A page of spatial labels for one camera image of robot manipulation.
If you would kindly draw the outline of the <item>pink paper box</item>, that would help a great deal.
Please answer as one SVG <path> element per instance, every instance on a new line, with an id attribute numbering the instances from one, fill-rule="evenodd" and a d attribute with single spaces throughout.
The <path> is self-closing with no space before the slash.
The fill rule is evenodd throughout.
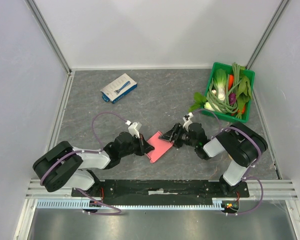
<path id="1" fill-rule="evenodd" d="M 173 143 L 160 139 L 162 136 L 160 131 L 156 132 L 150 137 L 147 142 L 154 147 L 146 156 L 149 158 L 149 162 L 154 164 L 159 158 L 161 158 L 170 148 L 173 147 Z"/>

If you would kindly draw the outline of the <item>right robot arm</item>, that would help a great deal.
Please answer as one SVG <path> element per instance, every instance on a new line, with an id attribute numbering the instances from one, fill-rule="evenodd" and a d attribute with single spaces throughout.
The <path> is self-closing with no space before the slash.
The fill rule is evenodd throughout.
<path id="1" fill-rule="evenodd" d="M 268 149 L 266 140 L 241 122 L 233 123 L 212 139 L 208 139 L 198 122 L 192 122 L 188 126 L 176 123 L 158 138 L 172 143 L 176 148 L 191 146 L 203 160 L 226 152 L 231 162 L 219 179 L 219 191 L 225 197 L 230 197 L 237 191 L 247 170 Z"/>

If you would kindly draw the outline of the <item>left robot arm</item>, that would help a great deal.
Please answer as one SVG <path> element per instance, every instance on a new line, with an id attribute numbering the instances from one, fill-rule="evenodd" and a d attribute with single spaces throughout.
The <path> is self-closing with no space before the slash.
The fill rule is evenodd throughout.
<path id="1" fill-rule="evenodd" d="M 63 187 L 78 187 L 89 197 L 96 196 L 100 185 L 91 169 L 108 170 L 129 156 L 144 156 L 155 149 L 143 137 L 121 132 L 103 149 L 91 150 L 72 146 L 62 141 L 36 160 L 32 169 L 40 179 L 40 185 L 48 192 Z"/>

